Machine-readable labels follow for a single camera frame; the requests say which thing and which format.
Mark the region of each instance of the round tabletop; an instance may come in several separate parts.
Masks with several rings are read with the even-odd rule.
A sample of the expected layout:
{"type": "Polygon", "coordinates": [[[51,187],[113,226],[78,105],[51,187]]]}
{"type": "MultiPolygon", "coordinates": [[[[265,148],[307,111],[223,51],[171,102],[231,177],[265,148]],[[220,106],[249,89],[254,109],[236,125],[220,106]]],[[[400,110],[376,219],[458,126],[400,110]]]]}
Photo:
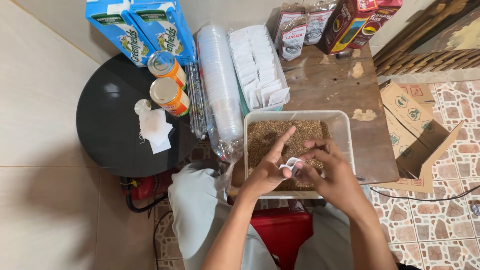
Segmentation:
{"type": "MultiPolygon", "coordinates": [[[[200,141],[190,131],[190,118],[166,113],[173,125],[171,148],[153,154],[148,140],[140,139],[136,102],[150,99],[155,77],[119,54],[108,60],[85,85],[77,105],[77,134],[88,155],[110,173],[145,177],[175,167],[200,141]]],[[[160,106],[152,102],[152,110],[160,106]]]]}

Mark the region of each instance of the greenfields milk carton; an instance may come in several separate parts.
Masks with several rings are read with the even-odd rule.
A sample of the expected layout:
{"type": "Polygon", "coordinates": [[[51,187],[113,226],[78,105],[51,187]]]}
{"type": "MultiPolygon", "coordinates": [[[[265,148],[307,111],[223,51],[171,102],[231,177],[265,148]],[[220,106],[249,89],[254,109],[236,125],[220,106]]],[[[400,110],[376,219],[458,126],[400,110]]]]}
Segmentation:
{"type": "Polygon", "coordinates": [[[85,18],[138,67],[156,50],[129,13],[129,0],[87,0],[85,18]]]}
{"type": "Polygon", "coordinates": [[[132,0],[130,15],[156,50],[167,50],[180,65],[195,61],[195,43],[177,0],[132,0]]]}

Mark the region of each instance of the fire extinguisher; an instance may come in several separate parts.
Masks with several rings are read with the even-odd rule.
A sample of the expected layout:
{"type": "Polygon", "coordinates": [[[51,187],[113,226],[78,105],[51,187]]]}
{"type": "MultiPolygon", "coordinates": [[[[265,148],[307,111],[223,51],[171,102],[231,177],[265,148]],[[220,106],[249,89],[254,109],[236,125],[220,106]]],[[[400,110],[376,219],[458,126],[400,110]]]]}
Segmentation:
{"type": "Polygon", "coordinates": [[[178,172],[179,170],[173,168],[168,171],[143,178],[120,177],[122,192],[125,195],[127,207],[134,213],[142,213],[149,210],[159,202],[167,199],[167,190],[172,184],[172,174],[178,172]],[[160,197],[145,207],[137,208],[133,204],[134,200],[142,200],[157,195],[160,195],[160,197]]]}

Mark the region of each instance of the wooden table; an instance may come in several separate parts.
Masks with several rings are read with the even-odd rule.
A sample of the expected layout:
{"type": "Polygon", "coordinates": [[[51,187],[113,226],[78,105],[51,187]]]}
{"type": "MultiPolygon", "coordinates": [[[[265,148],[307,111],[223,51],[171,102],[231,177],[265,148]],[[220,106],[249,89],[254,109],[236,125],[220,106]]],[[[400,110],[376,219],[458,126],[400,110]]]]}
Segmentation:
{"type": "MultiPolygon", "coordinates": [[[[366,177],[364,184],[399,179],[369,46],[342,59],[327,56],[316,46],[306,46],[300,57],[282,66],[290,87],[290,101],[283,110],[344,111],[350,117],[356,172],[366,177]],[[354,78],[353,67],[360,64],[363,75],[354,78]],[[364,113],[370,109],[376,117],[370,121],[352,119],[357,109],[364,113]]],[[[240,160],[234,169],[232,186],[241,186],[243,168],[240,160]]]]}

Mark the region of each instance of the red stool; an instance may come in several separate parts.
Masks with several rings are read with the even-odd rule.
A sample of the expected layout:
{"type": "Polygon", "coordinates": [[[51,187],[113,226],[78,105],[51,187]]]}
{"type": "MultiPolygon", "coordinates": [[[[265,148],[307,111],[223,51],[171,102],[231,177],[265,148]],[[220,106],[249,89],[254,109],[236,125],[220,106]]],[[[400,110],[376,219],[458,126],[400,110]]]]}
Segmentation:
{"type": "Polygon", "coordinates": [[[313,235],[312,216],[302,203],[289,207],[255,210],[250,224],[271,255],[278,256],[281,270],[293,270],[300,246],[313,235]]]}

